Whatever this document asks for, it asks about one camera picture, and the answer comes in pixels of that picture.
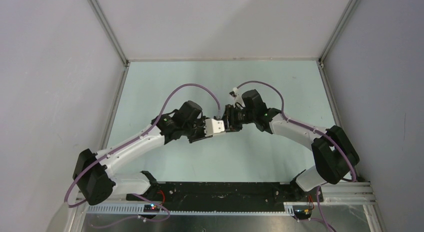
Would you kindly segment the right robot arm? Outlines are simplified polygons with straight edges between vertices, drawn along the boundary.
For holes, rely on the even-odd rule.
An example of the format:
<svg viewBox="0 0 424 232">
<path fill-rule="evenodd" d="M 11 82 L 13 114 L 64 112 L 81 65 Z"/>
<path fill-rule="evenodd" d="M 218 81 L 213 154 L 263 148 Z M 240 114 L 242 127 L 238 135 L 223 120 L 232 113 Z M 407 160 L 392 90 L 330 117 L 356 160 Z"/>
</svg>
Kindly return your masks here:
<svg viewBox="0 0 424 232">
<path fill-rule="evenodd" d="M 313 126 L 287 117 L 280 109 L 267 107 L 255 89 L 239 95 L 234 88 L 229 94 L 234 103 L 225 106 L 222 116 L 226 132 L 238 132 L 244 125 L 254 124 L 261 132 L 282 136 L 312 152 L 314 165 L 290 182 L 295 200 L 304 201 L 315 187 L 335 185 L 348 173 L 356 180 L 354 167 L 360 157 L 341 127 Z"/>
</svg>

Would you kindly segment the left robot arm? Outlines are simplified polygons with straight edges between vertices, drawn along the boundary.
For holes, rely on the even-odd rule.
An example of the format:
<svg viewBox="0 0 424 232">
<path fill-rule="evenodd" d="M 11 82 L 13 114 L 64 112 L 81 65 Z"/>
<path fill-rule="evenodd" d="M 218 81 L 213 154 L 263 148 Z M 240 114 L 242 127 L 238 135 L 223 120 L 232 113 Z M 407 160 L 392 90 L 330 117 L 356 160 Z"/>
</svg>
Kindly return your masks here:
<svg viewBox="0 0 424 232">
<path fill-rule="evenodd" d="M 202 108 L 189 100 L 180 109 L 157 116 L 140 135 L 115 147 L 79 153 L 72 178 L 89 205 L 98 205 L 112 195 L 138 194 L 153 200 L 158 194 L 154 178 L 147 172 L 120 174 L 119 171 L 145 153 L 181 137 L 190 143 L 205 139 L 208 117 Z"/>
</svg>

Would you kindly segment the white remote control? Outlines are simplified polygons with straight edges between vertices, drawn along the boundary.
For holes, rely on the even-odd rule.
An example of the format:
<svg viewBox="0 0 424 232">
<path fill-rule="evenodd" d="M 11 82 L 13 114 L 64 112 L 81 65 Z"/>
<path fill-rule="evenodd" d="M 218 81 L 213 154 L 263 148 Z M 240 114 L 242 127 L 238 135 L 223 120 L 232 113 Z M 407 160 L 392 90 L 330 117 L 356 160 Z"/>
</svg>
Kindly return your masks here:
<svg viewBox="0 0 424 232">
<path fill-rule="evenodd" d="M 223 136 L 223 135 L 225 135 L 227 132 L 225 131 L 225 130 L 223 130 L 223 131 L 214 131 L 213 132 L 213 134 L 212 134 L 212 136 L 213 137 L 217 137 L 217 136 Z"/>
</svg>

